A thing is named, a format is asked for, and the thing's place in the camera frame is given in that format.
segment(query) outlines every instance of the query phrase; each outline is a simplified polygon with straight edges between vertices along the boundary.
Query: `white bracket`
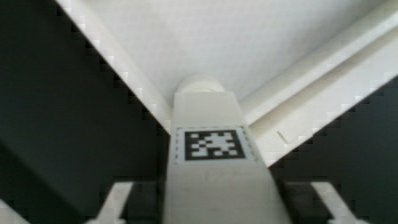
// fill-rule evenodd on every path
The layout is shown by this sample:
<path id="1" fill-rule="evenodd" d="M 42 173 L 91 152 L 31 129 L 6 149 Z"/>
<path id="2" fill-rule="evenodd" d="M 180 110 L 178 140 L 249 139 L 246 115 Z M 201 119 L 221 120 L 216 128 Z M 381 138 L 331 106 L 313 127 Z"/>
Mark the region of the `white bracket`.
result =
<path id="1" fill-rule="evenodd" d="M 134 188 L 134 182 L 123 182 L 114 184 L 111 193 L 106 199 L 104 208 L 98 214 L 98 218 L 90 220 L 86 224 L 125 224 L 127 223 L 127 221 L 120 219 L 120 216 L 123 213 L 132 188 Z"/>

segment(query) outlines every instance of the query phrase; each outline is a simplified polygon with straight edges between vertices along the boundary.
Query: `white panel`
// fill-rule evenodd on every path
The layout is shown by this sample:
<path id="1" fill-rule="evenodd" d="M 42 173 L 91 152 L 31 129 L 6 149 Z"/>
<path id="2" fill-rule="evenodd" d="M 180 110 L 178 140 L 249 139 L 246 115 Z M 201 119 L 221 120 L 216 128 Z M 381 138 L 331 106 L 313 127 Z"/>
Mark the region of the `white panel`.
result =
<path id="1" fill-rule="evenodd" d="M 170 103 L 210 74 L 239 99 L 383 0 L 86 0 Z"/>
<path id="2" fill-rule="evenodd" d="M 398 29 L 258 120 L 251 128 L 269 166 L 398 75 L 397 58 Z"/>

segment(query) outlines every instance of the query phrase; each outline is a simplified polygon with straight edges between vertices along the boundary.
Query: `white trim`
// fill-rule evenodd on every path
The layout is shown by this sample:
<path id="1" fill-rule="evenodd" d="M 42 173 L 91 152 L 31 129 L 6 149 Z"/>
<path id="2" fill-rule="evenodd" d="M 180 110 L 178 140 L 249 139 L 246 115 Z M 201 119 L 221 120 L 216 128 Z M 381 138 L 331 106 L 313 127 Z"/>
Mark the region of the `white trim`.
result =
<path id="1" fill-rule="evenodd" d="M 328 206 L 328 209 L 333 213 L 335 220 L 329 221 L 331 224 L 367 224 L 363 220 L 358 220 L 358 217 L 347 207 L 345 201 L 340 197 L 340 193 L 335 189 L 335 186 L 329 182 L 312 182 L 315 191 L 319 193 L 322 202 Z"/>
<path id="2" fill-rule="evenodd" d="M 29 224 L 22 215 L 17 213 L 6 202 L 0 200 L 0 223 L 2 224 Z"/>
<path id="3" fill-rule="evenodd" d="M 397 26 L 398 1 L 392 0 L 246 98 L 242 110 L 249 125 Z"/>
<path id="4" fill-rule="evenodd" d="M 58 0 L 72 20 L 122 76 L 123 81 L 146 105 L 146 108 L 168 130 L 171 131 L 171 105 L 146 77 L 130 54 L 111 34 L 104 22 L 82 0 Z"/>
<path id="5" fill-rule="evenodd" d="M 269 166 L 395 78 L 397 58 L 398 29 L 251 125 Z"/>

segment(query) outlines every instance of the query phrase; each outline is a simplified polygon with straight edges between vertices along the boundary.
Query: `white ceiling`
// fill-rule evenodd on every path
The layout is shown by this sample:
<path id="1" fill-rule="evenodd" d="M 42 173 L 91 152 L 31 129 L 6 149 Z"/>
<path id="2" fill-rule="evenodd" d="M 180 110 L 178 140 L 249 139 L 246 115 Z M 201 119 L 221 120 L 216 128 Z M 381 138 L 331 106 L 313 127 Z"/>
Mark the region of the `white ceiling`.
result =
<path id="1" fill-rule="evenodd" d="M 170 103 L 210 74 L 242 100 L 384 0 L 86 0 Z"/>

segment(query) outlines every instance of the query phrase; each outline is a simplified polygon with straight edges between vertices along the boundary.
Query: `qr-like code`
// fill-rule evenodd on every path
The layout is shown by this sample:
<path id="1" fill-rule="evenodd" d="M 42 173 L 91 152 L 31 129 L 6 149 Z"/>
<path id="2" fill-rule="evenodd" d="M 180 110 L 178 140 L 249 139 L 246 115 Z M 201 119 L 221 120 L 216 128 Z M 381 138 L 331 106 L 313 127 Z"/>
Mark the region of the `qr-like code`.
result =
<path id="1" fill-rule="evenodd" d="M 185 160 L 246 158 L 235 130 L 185 132 Z"/>

